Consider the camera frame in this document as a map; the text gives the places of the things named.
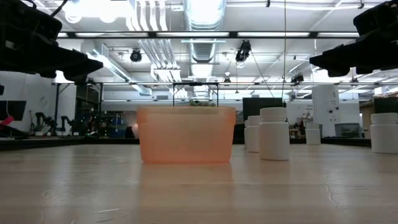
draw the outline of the red object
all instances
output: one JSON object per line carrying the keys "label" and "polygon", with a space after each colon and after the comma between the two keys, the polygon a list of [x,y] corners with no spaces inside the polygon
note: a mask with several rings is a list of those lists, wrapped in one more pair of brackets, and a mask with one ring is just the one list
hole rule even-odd
{"label": "red object", "polygon": [[14,118],[12,116],[9,116],[8,118],[6,118],[4,121],[1,121],[0,124],[8,126],[9,124],[11,124],[11,122],[14,121]]}

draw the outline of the translucent plastic bin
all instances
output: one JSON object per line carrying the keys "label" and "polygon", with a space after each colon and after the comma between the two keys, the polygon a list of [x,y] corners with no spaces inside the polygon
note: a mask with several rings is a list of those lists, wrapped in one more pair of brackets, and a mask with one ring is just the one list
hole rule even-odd
{"label": "translucent plastic bin", "polygon": [[230,107],[140,107],[141,158],[149,164],[227,163],[235,121]]}

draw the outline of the ceiling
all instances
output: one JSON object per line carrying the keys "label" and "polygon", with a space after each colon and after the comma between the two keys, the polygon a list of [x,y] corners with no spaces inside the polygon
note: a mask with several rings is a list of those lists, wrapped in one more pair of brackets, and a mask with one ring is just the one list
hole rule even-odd
{"label": "ceiling", "polygon": [[[40,1],[40,9],[45,12],[53,11],[60,1]],[[244,31],[244,30],[261,30],[261,31],[356,31],[353,25],[353,18],[364,12],[364,9],[342,9],[342,10],[298,10],[284,9],[283,0],[272,0],[271,7],[265,7],[266,1],[249,1],[249,0],[227,0],[224,23],[222,30],[227,31]],[[339,0],[289,0],[287,5],[290,7],[307,7],[315,9],[317,7],[334,7]],[[359,6],[360,0],[342,1],[338,7],[356,7]],[[384,2],[384,0],[364,0],[365,6],[373,6]],[[182,8],[182,0],[167,0],[166,2],[166,21],[169,30],[182,31],[185,30],[184,12]],[[123,9],[128,4],[127,1],[111,1],[109,6],[98,14],[107,14],[110,11],[120,10],[123,15]],[[112,23],[104,23],[98,17],[83,17],[76,24],[66,21],[65,13],[62,11],[58,14],[58,19],[63,22],[63,31],[80,31],[80,32],[99,32],[99,31],[128,31],[126,19],[124,17],[117,18]],[[312,75],[310,64],[306,61],[312,55],[320,54],[325,50],[332,49],[340,44],[348,42],[346,39],[249,39],[253,54],[246,60],[243,68],[236,68],[234,55],[236,49],[240,46],[241,39],[225,39],[225,43],[218,44],[216,50],[216,59],[214,61],[212,80],[222,80],[225,72],[230,72],[230,77],[238,77],[238,82],[260,82],[261,73],[268,82],[281,82],[283,74],[286,74],[287,82],[290,81],[292,75],[298,72],[304,74],[305,81],[320,82],[323,78],[315,78]],[[96,45],[104,44],[110,50],[110,57],[125,71],[129,72],[135,80],[142,82],[153,82],[150,76],[151,63],[146,55],[139,63],[132,63],[128,58],[133,48],[139,48],[140,45],[136,39],[106,39],[94,40]],[[181,68],[181,77],[187,78],[192,75],[190,70],[190,55],[187,44],[182,44],[181,39],[171,40],[174,55],[177,64]],[[347,81],[355,76],[353,72],[339,80]],[[370,76],[362,81],[373,82],[381,78],[396,76],[395,71],[380,73]]]}

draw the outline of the orange plastic container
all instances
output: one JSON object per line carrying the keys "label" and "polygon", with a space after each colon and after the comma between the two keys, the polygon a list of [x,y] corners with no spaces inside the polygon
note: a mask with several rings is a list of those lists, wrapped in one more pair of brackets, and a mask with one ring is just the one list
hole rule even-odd
{"label": "orange plastic container", "polygon": [[230,107],[140,107],[141,158],[148,164],[227,163],[235,121]]}

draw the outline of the table surface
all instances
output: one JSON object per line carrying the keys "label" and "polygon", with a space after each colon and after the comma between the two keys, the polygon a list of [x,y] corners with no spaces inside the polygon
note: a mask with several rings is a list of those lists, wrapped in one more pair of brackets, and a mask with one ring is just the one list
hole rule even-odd
{"label": "table surface", "polygon": [[139,146],[0,152],[0,223],[396,223],[398,155],[233,146],[230,164],[145,165]]}

